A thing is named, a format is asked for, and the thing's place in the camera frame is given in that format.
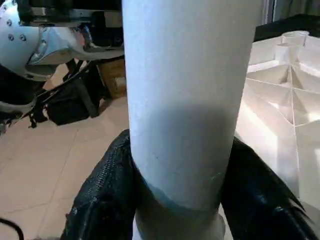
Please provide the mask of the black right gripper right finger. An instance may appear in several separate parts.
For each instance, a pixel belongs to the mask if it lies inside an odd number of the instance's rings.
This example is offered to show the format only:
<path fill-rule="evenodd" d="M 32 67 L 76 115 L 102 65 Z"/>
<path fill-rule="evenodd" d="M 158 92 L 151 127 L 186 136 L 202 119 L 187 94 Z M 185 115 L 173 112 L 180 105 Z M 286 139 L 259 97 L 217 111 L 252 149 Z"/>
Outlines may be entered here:
<path fill-rule="evenodd" d="M 221 204 L 235 240 L 318 240 L 320 230 L 289 187 L 234 137 Z"/>

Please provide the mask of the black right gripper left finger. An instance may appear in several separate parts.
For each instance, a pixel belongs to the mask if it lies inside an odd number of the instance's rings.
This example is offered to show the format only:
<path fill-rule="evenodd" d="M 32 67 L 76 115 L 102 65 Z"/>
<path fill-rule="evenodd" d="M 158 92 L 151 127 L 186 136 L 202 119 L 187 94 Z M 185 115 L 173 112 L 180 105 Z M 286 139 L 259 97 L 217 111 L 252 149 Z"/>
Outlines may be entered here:
<path fill-rule="evenodd" d="M 130 131 L 109 145 L 74 198 L 62 240 L 131 240 L 140 200 L 137 167 L 131 154 Z"/>

